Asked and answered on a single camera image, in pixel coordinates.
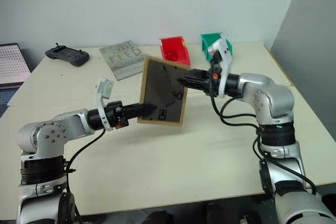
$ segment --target wooden frame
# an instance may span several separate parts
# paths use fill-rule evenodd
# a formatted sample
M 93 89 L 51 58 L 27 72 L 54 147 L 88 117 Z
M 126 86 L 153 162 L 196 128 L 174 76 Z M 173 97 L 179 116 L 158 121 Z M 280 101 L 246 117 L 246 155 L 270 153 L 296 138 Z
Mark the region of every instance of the wooden frame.
M 143 64 L 143 73 L 142 73 L 140 103 L 144 103 L 145 92 L 146 92 L 146 83 L 147 83 L 147 72 L 148 72 L 148 66 L 149 66 L 149 64 L 150 64 L 151 61 L 156 61 L 156 62 L 164 63 L 166 65 L 170 65 L 170 66 L 174 66 L 174 67 L 190 70 L 190 66 L 187 66 L 187 65 L 182 65 L 182 64 L 178 64 L 178 63 L 173 62 L 173 61 L 159 59 L 157 57 L 145 57 L 144 58 L 144 64 Z M 150 123 L 150 124 L 159 124 L 159 125 L 182 126 L 182 124 L 183 124 L 183 117 L 184 117 L 184 110 L 185 110 L 185 102 L 186 102 L 186 99 L 187 99 L 187 90 L 188 90 L 188 88 L 184 87 L 182 109 L 181 109 L 181 115 L 180 115 L 180 121 L 179 122 L 144 120 L 144 119 L 142 119 L 142 117 L 138 117 L 138 123 Z

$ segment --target white bracket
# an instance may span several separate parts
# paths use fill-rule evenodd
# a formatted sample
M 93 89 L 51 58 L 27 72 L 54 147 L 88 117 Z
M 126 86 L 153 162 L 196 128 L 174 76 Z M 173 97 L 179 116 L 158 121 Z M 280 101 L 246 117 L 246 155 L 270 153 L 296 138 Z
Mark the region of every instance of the white bracket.
M 113 128 L 111 127 L 109 121 L 107 120 L 105 114 L 105 104 L 103 99 L 109 99 L 112 91 L 113 82 L 109 81 L 107 78 L 100 77 L 99 83 L 97 85 L 97 94 L 96 94 L 96 103 L 97 109 L 101 118 L 101 122 L 104 125 L 104 128 L 107 131 L 112 131 Z
M 208 51 L 210 54 L 213 54 L 217 50 L 219 51 L 220 56 L 222 57 L 222 61 L 219 63 L 219 65 L 222 68 L 222 72 L 220 73 L 222 76 L 221 76 L 221 81 L 219 82 L 218 95 L 220 98 L 223 98 L 225 96 L 224 90 L 225 90 L 226 79 L 232 67 L 232 55 L 230 53 L 229 46 L 225 38 L 215 41 L 208 48 Z

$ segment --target gray wall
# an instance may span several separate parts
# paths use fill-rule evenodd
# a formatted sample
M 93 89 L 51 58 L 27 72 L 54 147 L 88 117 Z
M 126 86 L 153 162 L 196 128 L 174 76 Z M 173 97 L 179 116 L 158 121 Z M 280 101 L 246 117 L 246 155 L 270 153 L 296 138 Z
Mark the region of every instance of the gray wall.
M 336 139 L 336 0 L 292 0 L 271 52 Z
M 182 35 L 223 31 L 270 47 L 291 0 L 0 0 L 0 43 L 17 41 L 33 65 L 55 42 L 101 47 L 132 39 L 158 45 Z

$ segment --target book cover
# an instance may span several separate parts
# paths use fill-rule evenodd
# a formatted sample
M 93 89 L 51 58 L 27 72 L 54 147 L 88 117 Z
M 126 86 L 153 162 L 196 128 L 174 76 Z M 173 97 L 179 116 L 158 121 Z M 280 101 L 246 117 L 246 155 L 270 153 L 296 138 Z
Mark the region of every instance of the book cover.
M 143 54 L 131 40 L 99 50 L 118 81 L 143 70 Z

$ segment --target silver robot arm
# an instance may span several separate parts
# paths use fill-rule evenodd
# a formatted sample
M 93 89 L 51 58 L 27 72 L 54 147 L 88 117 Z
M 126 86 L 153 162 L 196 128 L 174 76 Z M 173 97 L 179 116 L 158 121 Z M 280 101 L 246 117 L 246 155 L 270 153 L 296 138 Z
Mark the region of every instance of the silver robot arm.
M 204 91 L 206 94 L 224 97 L 225 94 L 250 104 L 259 124 L 260 177 L 264 191 L 275 199 L 279 223 L 336 223 L 335 216 L 321 199 L 307 192 L 306 182 L 275 163 L 289 168 L 299 175 L 305 175 L 299 142 L 295 139 L 293 126 L 294 98 L 290 90 L 276 85 L 270 78 L 260 74 L 224 74 L 220 54 L 212 71 L 192 69 L 183 80 L 188 88 Z
M 110 83 L 98 86 L 97 107 L 60 114 L 45 122 L 29 123 L 18 132 L 21 155 L 21 183 L 17 223 L 73 223 L 75 199 L 67 187 L 68 163 L 64 145 L 71 140 L 89 136 L 96 130 L 128 126 L 128 119 L 151 114 L 150 104 L 123 106 L 121 101 L 108 103 Z

